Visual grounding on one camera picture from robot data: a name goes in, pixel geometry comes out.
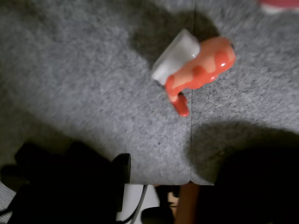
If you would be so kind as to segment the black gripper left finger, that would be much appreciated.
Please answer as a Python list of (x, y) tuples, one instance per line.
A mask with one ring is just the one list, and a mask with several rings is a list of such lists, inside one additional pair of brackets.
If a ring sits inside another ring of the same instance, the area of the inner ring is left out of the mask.
[(112, 161), (114, 201), (116, 212), (122, 211), (125, 184), (130, 182), (131, 156), (129, 153), (119, 154)]

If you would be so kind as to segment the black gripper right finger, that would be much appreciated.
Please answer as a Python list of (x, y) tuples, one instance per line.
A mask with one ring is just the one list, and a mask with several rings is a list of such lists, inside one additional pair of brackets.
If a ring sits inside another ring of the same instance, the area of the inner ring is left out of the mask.
[(297, 224), (299, 155), (247, 149), (229, 156), (199, 195), (200, 224)]

